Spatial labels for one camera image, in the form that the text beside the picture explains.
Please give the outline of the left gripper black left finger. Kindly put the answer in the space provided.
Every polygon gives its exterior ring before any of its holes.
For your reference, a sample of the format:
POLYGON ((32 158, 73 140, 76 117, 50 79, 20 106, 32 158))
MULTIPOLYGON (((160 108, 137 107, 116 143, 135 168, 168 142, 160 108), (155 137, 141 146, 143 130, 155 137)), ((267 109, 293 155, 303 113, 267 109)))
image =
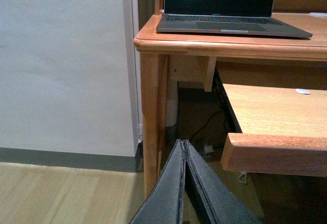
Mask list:
POLYGON ((185 189, 185 148, 177 140, 152 192, 131 223, 182 223, 185 189))

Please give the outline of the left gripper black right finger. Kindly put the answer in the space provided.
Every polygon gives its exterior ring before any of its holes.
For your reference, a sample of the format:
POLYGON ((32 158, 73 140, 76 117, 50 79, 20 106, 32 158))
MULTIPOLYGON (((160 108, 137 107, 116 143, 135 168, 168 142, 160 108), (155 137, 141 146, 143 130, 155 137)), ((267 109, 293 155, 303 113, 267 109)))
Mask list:
POLYGON ((201 223, 261 223, 187 140, 185 189, 201 223))

